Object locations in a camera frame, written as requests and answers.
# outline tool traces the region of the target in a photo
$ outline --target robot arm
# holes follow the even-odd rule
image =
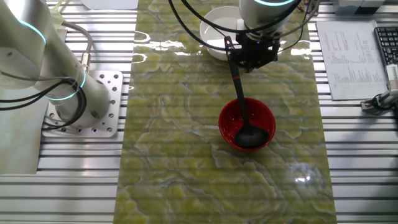
[[[301,0],[240,0],[239,11],[243,19],[238,21],[238,30],[255,29],[272,22],[274,24],[258,32],[237,34],[236,41],[242,45],[243,51],[232,52],[231,60],[245,68],[246,72],[276,61],[280,49],[280,28],[289,20],[300,2]]]
[[[42,68],[45,38],[44,28],[35,28],[29,13],[18,6],[19,1],[9,1],[11,7],[19,8],[18,19],[6,2],[0,0],[0,72],[18,77],[38,79]],[[35,82],[11,79],[0,73],[0,87],[8,89],[28,88]]]
[[[98,122],[110,106],[109,91],[89,76],[75,55],[58,36],[44,0],[0,0],[0,88],[23,89],[33,86],[46,90],[58,81],[31,82],[10,78],[11,74],[30,80],[70,77],[79,84],[86,98],[85,112],[73,126],[86,128]],[[62,84],[47,98],[58,116],[68,121],[76,114],[78,96]]]

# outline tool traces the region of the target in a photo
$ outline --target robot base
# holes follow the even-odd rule
[[[58,130],[42,131],[42,134],[48,138],[111,138],[118,131],[119,111],[121,102],[121,93],[123,86],[123,74],[115,71],[90,71],[90,75],[100,80],[108,88],[111,95],[111,104],[106,115],[90,128],[65,127]],[[56,124],[55,120],[60,118],[55,111],[54,105],[47,107],[44,121],[49,124],[62,125],[63,122]]]

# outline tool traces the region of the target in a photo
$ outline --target aluminum table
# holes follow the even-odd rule
[[[57,3],[47,1],[50,7]],[[92,11],[68,1],[65,20],[94,40],[92,70],[124,75],[123,102],[115,138],[42,138],[36,175],[0,176],[0,223],[112,223],[123,143],[137,11]],[[398,25],[398,4],[386,2],[371,17],[336,17],[323,2],[308,25],[321,104],[338,223],[398,222],[398,129],[393,113],[374,117],[359,101],[332,101],[316,21],[375,19]],[[66,42],[77,57],[86,38],[71,30]]]

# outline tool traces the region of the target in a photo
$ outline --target keyboard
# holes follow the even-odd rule
[[[384,66],[397,63],[398,27],[377,27],[374,30]]]

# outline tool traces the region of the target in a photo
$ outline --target green marble surface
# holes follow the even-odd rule
[[[200,21],[174,2],[198,34]],[[190,3],[205,15],[238,0]],[[307,28],[278,62],[242,74],[246,96],[277,123],[272,142],[250,153],[217,127],[236,97],[228,64],[184,32],[166,0],[140,0],[136,30],[115,223],[336,223]]]

